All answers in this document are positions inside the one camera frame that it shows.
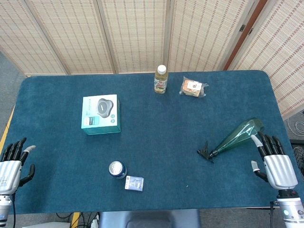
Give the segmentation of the yellow tea bottle white cap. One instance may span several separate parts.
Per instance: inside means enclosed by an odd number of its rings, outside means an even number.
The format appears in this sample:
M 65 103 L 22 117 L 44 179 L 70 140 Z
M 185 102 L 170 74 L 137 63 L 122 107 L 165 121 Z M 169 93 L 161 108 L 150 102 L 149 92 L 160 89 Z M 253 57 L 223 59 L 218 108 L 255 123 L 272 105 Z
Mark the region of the yellow tea bottle white cap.
M 165 65 L 159 65 L 154 75 L 154 91 L 159 94 L 166 92 L 169 73 Z

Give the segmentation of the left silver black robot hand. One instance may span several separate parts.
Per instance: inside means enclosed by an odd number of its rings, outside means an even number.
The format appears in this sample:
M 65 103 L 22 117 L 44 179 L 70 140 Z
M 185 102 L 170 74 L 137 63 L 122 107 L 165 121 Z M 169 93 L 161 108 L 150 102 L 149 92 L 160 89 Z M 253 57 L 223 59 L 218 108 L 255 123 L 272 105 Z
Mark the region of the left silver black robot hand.
M 13 195 L 35 175 L 36 167 L 31 164 L 28 175 L 21 178 L 24 163 L 30 152 L 36 148 L 35 145 L 31 145 L 23 149 L 26 140 L 24 137 L 20 141 L 9 144 L 0 157 L 0 195 Z

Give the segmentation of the purple white tissue pack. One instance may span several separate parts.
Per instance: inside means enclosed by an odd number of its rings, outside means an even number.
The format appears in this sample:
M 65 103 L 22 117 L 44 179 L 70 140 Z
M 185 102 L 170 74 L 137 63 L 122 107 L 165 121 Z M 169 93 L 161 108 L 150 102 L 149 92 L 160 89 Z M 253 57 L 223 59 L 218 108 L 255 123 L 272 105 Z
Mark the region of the purple white tissue pack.
M 143 191 L 143 184 L 144 178 L 142 177 L 126 176 L 124 188 L 126 190 Z

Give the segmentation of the bamboo screen with brown post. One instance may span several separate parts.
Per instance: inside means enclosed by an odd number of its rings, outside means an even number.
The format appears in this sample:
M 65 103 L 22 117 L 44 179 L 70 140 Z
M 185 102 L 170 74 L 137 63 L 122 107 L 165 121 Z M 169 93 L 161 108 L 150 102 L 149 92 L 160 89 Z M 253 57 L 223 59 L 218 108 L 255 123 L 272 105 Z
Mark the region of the bamboo screen with brown post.
M 304 0 L 267 0 L 252 28 L 229 69 L 266 72 L 285 120 L 304 109 Z

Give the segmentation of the green transparent spray bottle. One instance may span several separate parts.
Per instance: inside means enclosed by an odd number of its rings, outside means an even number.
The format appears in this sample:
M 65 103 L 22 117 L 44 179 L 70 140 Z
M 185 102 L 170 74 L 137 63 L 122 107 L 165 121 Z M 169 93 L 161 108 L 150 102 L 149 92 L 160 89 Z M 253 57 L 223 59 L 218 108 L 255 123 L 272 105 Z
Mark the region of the green transparent spray bottle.
M 248 142 L 252 135 L 257 135 L 264 128 L 264 124 L 260 119 L 256 117 L 246 119 L 226 136 L 215 149 L 208 152 L 208 141 L 206 141 L 205 147 L 198 149 L 197 153 L 207 161 L 213 162 L 213 157 Z

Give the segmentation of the bamboo folding screen light frame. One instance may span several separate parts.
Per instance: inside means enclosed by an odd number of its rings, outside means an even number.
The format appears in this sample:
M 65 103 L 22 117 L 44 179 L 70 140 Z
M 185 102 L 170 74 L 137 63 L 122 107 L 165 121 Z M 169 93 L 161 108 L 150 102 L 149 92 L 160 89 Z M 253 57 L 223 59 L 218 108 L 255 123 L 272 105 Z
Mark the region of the bamboo folding screen light frame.
M 23 74 L 222 70 L 257 0 L 0 0 L 0 52 Z

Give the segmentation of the blue carpet table cover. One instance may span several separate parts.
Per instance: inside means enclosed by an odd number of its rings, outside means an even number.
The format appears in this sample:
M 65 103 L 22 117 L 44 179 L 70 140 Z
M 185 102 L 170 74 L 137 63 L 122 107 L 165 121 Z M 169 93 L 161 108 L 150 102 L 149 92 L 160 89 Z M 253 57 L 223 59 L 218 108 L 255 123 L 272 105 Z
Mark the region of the blue carpet table cover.
M 180 95 L 183 77 L 207 83 L 204 97 Z M 253 142 L 216 156 L 214 149 L 246 119 L 259 118 L 290 156 L 304 200 L 304 181 L 263 71 L 170 73 L 167 91 L 155 93 L 153 74 L 32 76 L 20 87 L 6 144 L 26 137 L 35 145 L 34 178 L 16 193 L 16 212 L 165 210 L 263 207 L 277 191 L 258 178 L 251 161 L 263 162 Z M 121 131 L 88 135 L 81 129 L 86 96 L 117 95 Z M 143 191 L 126 190 L 110 175 L 121 161 L 126 176 L 144 178 Z

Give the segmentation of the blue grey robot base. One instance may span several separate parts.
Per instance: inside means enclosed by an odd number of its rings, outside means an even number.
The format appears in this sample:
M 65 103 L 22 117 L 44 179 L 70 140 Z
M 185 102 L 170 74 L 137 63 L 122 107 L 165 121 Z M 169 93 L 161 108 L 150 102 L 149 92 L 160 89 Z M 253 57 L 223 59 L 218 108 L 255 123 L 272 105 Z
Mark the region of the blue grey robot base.
M 201 228 L 198 209 L 102 212 L 98 228 Z

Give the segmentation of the blue white drink can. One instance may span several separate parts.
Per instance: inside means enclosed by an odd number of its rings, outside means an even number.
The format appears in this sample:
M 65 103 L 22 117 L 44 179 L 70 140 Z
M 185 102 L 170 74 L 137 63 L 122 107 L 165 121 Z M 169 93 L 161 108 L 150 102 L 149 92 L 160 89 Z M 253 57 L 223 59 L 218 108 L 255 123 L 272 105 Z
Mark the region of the blue white drink can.
M 110 175 L 117 179 L 123 179 L 127 175 L 127 168 L 121 161 L 111 162 L 108 170 Z

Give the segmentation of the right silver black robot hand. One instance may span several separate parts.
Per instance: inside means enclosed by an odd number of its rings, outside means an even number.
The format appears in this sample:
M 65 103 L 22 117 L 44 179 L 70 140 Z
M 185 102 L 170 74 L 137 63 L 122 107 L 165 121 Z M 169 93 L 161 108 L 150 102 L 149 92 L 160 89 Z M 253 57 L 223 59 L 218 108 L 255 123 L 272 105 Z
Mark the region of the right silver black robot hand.
M 258 132 L 259 137 L 251 135 L 262 158 L 266 173 L 262 173 L 256 161 L 251 161 L 256 176 L 268 182 L 276 190 L 291 190 L 297 184 L 297 178 L 291 160 L 285 154 L 281 142 L 275 136 Z

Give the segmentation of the teal speaker product box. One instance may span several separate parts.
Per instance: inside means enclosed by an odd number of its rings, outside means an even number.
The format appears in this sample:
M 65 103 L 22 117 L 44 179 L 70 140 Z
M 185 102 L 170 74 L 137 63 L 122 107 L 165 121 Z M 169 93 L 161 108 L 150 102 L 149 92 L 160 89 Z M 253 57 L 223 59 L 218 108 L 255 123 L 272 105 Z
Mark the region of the teal speaker product box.
M 81 129 L 88 135 L 119 133 L 121 122 L 118 96 L 95 95 L 84 97 Z

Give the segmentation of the plastic wrapped bread slices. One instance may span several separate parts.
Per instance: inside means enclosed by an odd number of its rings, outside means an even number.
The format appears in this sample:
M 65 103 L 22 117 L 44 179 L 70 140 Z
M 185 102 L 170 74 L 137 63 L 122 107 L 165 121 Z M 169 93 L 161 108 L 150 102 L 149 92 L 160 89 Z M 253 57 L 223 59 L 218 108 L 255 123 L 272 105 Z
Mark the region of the plastic wrapped bread slices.
M 209 85 L 207 83 L 195 81 L 184 76 L 179 94 L 193 97 L 204 97 L 206 95 L 204 89 L 208 86 Z

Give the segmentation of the black equipment on floor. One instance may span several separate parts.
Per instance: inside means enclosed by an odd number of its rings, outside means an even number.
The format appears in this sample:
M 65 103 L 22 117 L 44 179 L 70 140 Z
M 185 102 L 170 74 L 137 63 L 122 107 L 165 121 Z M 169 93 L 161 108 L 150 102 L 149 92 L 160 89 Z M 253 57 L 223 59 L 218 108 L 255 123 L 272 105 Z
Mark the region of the black equipment on floor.
M 290 140 L 298 168 L 304 178 L 304 140 Z

